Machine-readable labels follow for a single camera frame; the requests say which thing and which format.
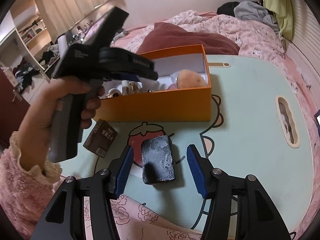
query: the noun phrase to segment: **pink fuzzy sleeve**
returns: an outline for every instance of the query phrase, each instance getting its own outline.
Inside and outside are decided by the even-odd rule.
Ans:
[[[18,232],[29,239],[62,170],[59,164],[46,161],[43,173],[38,165],[25,171],[20,166],[17,134],[12,134],[9,149],[0,157],[0,204]]]

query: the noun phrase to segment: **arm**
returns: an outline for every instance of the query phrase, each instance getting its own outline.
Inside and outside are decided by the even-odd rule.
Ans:
[[[10,147],[0,157],[0,205],[18,232],[29,239],[44,208],[60,181],[61,168],[47,161],[51,119],[57,100],[67,94],[87,93],[91,88],[76,77],[52,80],[24,117],[19,131],[10,138]],[[99,96],[104,94],[101,88]],[[81,113],[81,127],[91,126],[98,96],[88,101]]]

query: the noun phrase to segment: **table top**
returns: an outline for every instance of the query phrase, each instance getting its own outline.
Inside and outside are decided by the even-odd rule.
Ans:
[[[97,171],[119,157],[126,144],[135,152],[125,194],[186,228],[202,231],[210,201],[197,193],[186,159],[189,144],[195,144],[214,167],[232,176],[254,174],[278,208],[289,231],[303,218],[312,194],[313,163],[308,130],[285,77],[271,63],[248,57],[207,55],[208,62],[225,62],[230,67],[210,67],[212,117],[210,122],[111,123],[118,136]],[[288,145],[276,109],[283,96],[292,111],[298,148]],[[94,127],[84,131],[78,155],[61,163],[64,175],[89,177],[97,156],[83,147]],[[140,144],[147,138],[169,135],[177,179],[156,186],[142,181]],[[232,200],[229,236],[235,234],[236,201]]]

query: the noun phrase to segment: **hand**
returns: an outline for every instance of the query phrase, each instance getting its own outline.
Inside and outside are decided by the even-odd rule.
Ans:
[[[29,107],[18,134],[18,146],[21,150],[20,164],[29,171],[38,164],[43,170],[44,162],[51,141],[51,121],[56,108],[57,100],[68,94],[85,94],[91,90],[88,83],[80,81],[74,76],[67,76],[52,80],[41,92],[36,101]],[[101,87],[97,96],[89,100],[86,109],[81,112],[81,127],[91,126],[96,109],[101,105],[100,98],[105,90]]]

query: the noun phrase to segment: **curtain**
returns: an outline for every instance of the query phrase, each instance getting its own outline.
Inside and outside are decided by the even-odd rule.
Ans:
[[[35,0],[52,41],[107,0]]]

